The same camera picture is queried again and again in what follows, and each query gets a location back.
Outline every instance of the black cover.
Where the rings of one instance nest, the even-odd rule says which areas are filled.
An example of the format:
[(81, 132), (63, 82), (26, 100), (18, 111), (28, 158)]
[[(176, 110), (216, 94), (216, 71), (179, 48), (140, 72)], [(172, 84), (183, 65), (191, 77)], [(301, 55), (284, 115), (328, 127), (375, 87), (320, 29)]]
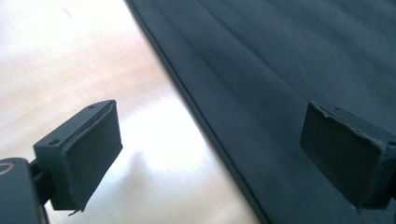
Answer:
[(396, 133), (390, 0), (126, 0), (263, 223), (393, 223), (357, 213), (305, 156), (308, 101)]

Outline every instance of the light wood surface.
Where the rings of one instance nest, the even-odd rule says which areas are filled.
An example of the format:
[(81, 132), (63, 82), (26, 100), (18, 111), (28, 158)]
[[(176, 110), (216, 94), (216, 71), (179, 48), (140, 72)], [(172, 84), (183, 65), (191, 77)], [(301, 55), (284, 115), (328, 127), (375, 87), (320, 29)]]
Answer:
[(0, 1), (0, 159), (31, 161), (107, 99), (124, 149), (83, 213), (46, 204), (51, 223), (258, 223), (122, 1)]

